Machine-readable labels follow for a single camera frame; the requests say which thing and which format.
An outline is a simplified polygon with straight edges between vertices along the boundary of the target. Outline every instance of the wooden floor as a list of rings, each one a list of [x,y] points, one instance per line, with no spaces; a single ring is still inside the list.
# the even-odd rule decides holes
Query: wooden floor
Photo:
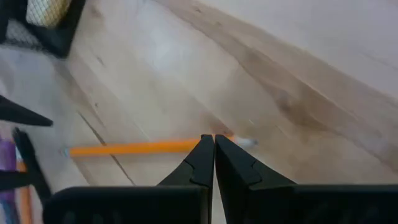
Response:
[[[394,98],[204,4],[159,2],[87,0],[66,61],[0,50],[1,94],[54,120],[23,127],[53,191],[155,185],[186,156],[73,161],[66,147],[205,133],[257,139],[249,152],[299,183],[398,183]]]

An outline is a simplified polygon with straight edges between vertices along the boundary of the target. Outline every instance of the yellow pencil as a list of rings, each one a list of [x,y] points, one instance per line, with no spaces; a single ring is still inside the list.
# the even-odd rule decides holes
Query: yellow pencil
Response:
[[[19,172],[26,172],[26,165],[16,149],[17,156],[17,170]],[[19,215],[21,218],[21,224],[32,224],[32,204],[30,199],[29,186],[21,187],[19,191]]]
[[[256,141],[242,139],[236,136],[229,137],[232,141],[249,141],[256,144]],[[140,142],[132,144],[115,144],[105,146],[72,147],[65,150],[67,157],[84,156],[107,156],[121,154],[157,154],[169,152],[189,152],[200,141],[200,139],[188,139],[181,141],[159,141]]]

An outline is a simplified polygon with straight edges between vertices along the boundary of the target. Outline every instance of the black mesh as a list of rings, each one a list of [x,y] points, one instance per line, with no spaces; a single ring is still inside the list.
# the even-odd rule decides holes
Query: black mesh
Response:
[[[66,57],[85,0],[0,0],[0,43]]]

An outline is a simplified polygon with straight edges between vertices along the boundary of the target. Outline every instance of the black plastic part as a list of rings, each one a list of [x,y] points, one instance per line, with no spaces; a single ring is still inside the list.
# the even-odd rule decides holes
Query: black plastic part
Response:
[[[44,223],[211,223],[215,147],[201,141],[154,187],[79,187],[56,193]]]
[[[23,187],[31,183],[28,173],[0,170],[0,192]]]
[[[222,135],[216,136],[216,172],[227,223],[243,223],[252,185],[294,184]]]
[[[19,106],[1,95],[0,111],[0,120],[36,126],[51,126],[53,124],[52,120],[28,110],[23,106]]]
[[[52,193],[39,163],[37,162],[33,145],[28,135],[17,128],[14,130],[12,137],[14,138],[18,151],[24,160],[31,184],[35,187],[40,201],[44,203],[52,196]]]
[[[0,43],[6,40],[8,20],[10,18],[11,0],[0,0]]]
[[[213,187],[214,141],[211,135],[204,135],[184,161],[159,185],[202,185]]]
[[[45,204],[44,223],[207,223],[199,186],[76,187]]]
[[[216,172],[227,223],[398,222],[398,185],[296,185],[224,136]]]

